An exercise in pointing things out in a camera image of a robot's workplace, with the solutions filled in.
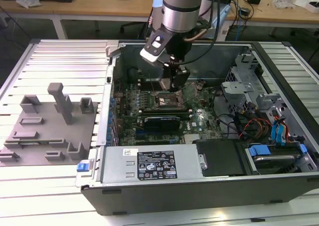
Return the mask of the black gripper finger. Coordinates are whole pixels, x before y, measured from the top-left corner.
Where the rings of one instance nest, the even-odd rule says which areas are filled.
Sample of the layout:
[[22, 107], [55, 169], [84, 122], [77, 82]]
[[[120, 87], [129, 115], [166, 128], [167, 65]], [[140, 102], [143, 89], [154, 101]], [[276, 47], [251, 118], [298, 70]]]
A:
[[169, 62], [165, 62], [162, 66], [162, 78], [172, 79], [174, 76], [174, 61], [170, 60]]
[[190, 71], [184, 65], [171, 62], [171, 91], [178, 91], [183, 87], [189, 76]]

